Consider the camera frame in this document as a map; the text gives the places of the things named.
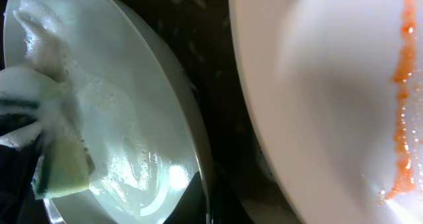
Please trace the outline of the large black wash tray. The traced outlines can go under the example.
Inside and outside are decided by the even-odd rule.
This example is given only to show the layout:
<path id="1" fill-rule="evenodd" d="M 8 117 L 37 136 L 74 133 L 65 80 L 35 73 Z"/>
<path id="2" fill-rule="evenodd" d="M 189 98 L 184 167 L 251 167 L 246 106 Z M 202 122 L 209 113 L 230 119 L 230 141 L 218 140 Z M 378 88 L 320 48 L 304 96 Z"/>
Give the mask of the large black wash tray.
<path id="1" fill-rule="evenodd" d="M 224 176 L 254 223 L 297 223 L 250 122 L 235 62 L 228 0 L 121 0 L 181 62 Z"/>

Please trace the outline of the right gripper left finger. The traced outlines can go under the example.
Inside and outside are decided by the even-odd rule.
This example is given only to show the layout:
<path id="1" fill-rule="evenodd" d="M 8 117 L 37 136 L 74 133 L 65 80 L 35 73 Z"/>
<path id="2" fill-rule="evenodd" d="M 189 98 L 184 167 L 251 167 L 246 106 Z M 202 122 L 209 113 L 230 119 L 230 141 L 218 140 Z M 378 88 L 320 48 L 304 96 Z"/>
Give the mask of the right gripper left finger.
<path id="1" fill-rule="evenodd" d="M 163 224 L 206 224 L 206 217 L 206 196 L 200 173 L 196 172 Z"/>

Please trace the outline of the green yellow sponge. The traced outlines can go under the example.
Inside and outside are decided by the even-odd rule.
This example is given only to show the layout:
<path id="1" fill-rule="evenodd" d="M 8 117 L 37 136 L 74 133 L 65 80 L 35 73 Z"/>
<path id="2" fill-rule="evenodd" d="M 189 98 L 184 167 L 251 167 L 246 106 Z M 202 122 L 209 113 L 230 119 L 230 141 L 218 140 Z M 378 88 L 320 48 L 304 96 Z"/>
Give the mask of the green yellow sponge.
<path id="1" fill-rule="evenodd" d="M 36 199 L 60 198 L 89 187 L 94 166 L 68 109 L 69 86 L 29 67 L 1 71 L 1 145 L 41 152 L 30 178 Z"/>

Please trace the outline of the light blue plate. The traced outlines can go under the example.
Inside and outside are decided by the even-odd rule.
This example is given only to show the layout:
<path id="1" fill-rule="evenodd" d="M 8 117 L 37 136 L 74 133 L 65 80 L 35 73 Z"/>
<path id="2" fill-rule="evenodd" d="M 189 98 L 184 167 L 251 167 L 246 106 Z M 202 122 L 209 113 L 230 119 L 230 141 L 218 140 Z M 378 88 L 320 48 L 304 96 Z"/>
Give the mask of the light blue plate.
<path id="1" fill-rule="evenodd" d="M 51 223 L 163 223 L 196 172 L 210 223 L 208 136 L 165 41 L 120 0 L 8 0 L 5 68 L 69 86 L 94 169 L 88 189 L 40 199 Z"/>

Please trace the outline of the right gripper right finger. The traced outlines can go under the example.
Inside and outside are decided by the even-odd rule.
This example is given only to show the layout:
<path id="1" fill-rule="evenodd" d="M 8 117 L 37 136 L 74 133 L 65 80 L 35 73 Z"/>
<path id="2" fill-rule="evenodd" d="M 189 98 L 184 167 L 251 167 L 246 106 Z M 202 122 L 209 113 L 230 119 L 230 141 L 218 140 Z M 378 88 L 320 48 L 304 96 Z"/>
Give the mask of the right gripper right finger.
<path id="1" fill-rule="evenodd" d="M 218 176 L 214 201 L 214 224 L 254 224 L 224 176 Z"/>

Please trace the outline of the white plate with sauce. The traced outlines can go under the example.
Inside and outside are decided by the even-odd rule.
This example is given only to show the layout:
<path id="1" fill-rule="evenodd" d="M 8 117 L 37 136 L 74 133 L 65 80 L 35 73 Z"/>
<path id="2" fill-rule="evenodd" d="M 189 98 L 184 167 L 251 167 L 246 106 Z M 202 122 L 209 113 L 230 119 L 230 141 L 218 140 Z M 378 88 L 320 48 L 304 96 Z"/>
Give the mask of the white plate with sauce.
<path id="1" fill-rule="evenodd" d="M 229 0 L 249 116 L 304 223 L 422 222 L 422 0 Z"/>

